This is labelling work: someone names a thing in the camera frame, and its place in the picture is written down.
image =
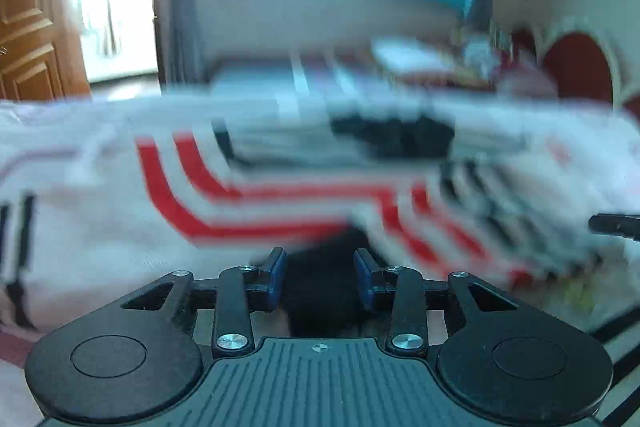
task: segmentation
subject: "wooden door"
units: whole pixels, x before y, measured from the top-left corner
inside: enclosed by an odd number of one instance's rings
[[[90,93],[68,0],[0,0],[0,96],[53,100]]]

